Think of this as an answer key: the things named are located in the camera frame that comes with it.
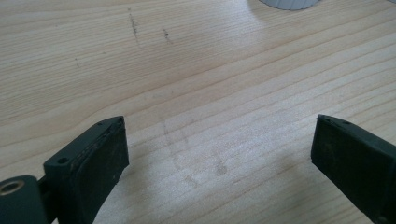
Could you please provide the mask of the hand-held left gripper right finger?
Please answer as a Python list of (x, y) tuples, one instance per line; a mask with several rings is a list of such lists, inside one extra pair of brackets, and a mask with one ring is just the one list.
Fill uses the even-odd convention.
[(374, 224), (396, 224), (396, 146), (349, 121), (320, 115), (311, 160)]

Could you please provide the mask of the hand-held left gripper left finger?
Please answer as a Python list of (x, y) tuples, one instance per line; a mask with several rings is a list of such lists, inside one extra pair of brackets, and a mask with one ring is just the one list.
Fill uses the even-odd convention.
[(91, 126), (44, 162), (60, 224), (92, 224), (129, 165), (124, 117)]

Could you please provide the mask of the white stand with bowl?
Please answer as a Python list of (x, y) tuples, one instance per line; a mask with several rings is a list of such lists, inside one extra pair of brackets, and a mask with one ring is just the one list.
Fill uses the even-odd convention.
[(320, 0), (260, 0), (269, 7), (281, 10), (302, 10), (318, 3)]

